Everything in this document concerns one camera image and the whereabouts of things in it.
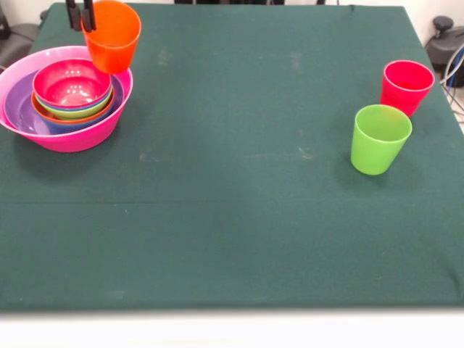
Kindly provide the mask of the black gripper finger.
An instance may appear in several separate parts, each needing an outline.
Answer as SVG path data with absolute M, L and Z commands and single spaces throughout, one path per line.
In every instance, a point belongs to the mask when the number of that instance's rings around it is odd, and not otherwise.
M 74 31 L 81 31 L 81 13 L 79 5 L 75 3 L 75 0 L 66 0 L 65 5 L 70 27 Z
M 91 33 L 93 30 L 96 30 L 94 2 L 92 0 L 83 1 L 82 21 L 86 32 Z

